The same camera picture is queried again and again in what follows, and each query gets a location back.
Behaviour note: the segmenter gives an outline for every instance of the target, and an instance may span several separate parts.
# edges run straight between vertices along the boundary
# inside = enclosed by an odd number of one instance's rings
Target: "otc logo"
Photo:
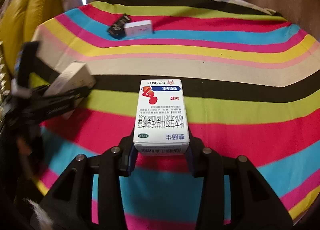
[[[155,93],[151,90],[151,87],[147,86],[147,87],[142,87],[142,96],[144,97],[148,97],[149,99],[149,104],[154,105],[157,103],[158,98],[155,97]]]
[[[138,137],[140,138],[147,138],[149,135],[147,135],[146,133],[139,133]]]

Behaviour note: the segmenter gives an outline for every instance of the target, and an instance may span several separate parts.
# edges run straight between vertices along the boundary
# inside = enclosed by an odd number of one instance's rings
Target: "white medicine box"
[[[189,146],[181,80],[142,80],[133,142],[143,155],[184,154]]]

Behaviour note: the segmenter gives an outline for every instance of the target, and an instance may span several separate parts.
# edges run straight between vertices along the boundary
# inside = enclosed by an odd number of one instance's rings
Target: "striped tablecloth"
[[[154,33],[116,40],[106,32],[123,13],[150,19]],[[85,61],[97,84],[70,119],[42,124],[45,194],[78,154],[92,156],[130,134],[142,79],[182,80],[188,124],[221,155],[250,158],[292,218],[320,191],[320,47],[281,16],[213,0],[101,0],[40,25],[33,86]],[[225,221],[230,221],[226,181]],[[121,178],[132,229],[194,229],[202,179],[184,156],[138,156]],[[97,218],[94,179],[92,220]]]

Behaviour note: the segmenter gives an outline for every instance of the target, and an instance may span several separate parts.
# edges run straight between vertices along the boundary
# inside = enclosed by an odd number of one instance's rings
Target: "silver bolt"
[[[85,155],[84,154],[78,154],[77,156],[76,156],[76,160],[77,161],[82,161],[83,159],[84,159],[84,157],[85,157]]]
[[[238,160],[241,161],[242,163],[245,163],[245,162],[248,160],[248,158],[247,158],[247,156],[240,155],[240,156],[238,157]]]
[[[212,152],[212,150],[211,150],[211,148],[209,148],[209,147],[204,147],[204,148],[202,149],[202,152],[203,152],[204,154],[209,154],[209,153]]]
[[[120,147],[118,147],[118,146],[114,146],[114,147],[111,148],[111,152],[112,152],[112,153],[118,153],[118,152],[120,152],[120,150],[121,150],[121,149],[120,149]]]

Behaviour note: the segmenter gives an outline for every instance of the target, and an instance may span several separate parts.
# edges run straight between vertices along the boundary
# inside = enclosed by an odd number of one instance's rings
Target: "yellow sofa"
[[[12,0],[0,21],[0,41],[10,88],[14,64],[23,42],[30,41],[38,25],[63,12],[61,0]]]

